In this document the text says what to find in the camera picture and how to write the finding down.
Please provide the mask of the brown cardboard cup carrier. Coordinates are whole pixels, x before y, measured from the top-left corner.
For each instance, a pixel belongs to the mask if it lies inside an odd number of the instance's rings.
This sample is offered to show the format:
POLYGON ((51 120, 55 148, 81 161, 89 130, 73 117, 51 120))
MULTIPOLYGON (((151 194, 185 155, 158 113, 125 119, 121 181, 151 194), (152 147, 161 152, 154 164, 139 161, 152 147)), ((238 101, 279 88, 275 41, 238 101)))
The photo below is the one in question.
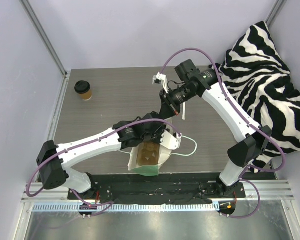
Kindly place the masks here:
POLYGON ((159 163, 160 145, 153 142, 141 143, 136 162, 139 166, 155 166, 159 163))

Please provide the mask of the green paper gift bag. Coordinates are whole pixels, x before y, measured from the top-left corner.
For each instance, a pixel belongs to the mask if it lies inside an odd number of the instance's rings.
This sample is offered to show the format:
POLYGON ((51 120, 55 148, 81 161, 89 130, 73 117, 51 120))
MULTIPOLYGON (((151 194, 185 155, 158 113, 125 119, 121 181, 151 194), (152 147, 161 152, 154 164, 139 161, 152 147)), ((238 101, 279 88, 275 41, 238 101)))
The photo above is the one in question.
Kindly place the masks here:
POLYGON ((144 142, 137 147, 133 147, 130 152, 121 150, 122 153, 129 155, 128 171, 145 177, 158 176, 161 167, 172 156, 190 157, 194 155, 198 149, 197 142, 184 135, 178 133, 172 128, 172 120, 167 120, 168 125, 164 125, 164 132, 159 142, 144 142), (189 153, 177 153, 180 148, 182 139, 193 142, 194 148, 189 153))

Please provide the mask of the brown paper coffee cup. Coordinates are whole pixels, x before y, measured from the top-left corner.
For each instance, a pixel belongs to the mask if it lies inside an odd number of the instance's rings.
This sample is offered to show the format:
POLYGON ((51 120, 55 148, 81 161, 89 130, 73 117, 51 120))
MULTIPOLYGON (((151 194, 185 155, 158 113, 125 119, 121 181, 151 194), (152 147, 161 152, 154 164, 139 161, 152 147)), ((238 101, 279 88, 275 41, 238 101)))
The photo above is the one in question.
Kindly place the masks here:
POLYGON ((74 86, 74 90, 84 101, 89 101, 92 98, 91 85, 87 81, 78 81, 74 86))

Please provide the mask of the black plastic cup lid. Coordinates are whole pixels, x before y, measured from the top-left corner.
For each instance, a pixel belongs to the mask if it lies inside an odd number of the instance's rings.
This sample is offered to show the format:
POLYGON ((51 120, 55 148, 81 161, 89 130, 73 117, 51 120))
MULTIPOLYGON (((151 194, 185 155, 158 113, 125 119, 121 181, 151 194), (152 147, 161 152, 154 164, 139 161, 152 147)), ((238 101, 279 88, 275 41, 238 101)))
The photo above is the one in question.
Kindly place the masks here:
POLYGON ((74 86, 74 90, 77 94, 86 94, 89 92, 90 89, 90 83, 84 80, 78 81, 74 86))

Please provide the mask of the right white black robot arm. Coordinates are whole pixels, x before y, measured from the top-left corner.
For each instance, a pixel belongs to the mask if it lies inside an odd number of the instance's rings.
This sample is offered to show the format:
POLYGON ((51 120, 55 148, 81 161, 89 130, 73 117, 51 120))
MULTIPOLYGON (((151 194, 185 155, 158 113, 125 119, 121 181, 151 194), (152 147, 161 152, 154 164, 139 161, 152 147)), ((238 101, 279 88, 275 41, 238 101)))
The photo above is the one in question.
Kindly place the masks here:
POLYGON ((272 130, 248 116, 226 91, 225 85, 218 81, 214 70, 201 71, 190 59, 174 70, 181 81, 175 89, 169 87, 167 76, 160 72, 152 79, 153 84, 163 87, 159 93, 160 117, 168 119, 178 115, 182 104, 198 96, 219 114, 237 142, 227 151, 228 163, 215 184, 214 193, 226 198, 233 193, 247 166, 265 151, 272 130))

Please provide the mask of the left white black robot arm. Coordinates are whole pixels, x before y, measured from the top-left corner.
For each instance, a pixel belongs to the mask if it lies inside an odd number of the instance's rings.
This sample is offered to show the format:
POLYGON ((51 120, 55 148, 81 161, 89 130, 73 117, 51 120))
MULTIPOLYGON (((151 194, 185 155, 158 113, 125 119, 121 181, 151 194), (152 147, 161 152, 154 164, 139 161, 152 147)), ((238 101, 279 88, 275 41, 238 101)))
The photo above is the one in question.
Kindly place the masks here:
POLYGON ((90 200, 97 192, 92 175, 74 170, 73 166, 105 153, 157 141, 169 125, 167 120, 152 112, 133 121, 121 121, 99 134, 75 142, 55 144, 48 140, 36 159, 35 173, 41 179, 41 189, 65 187, 90 200))

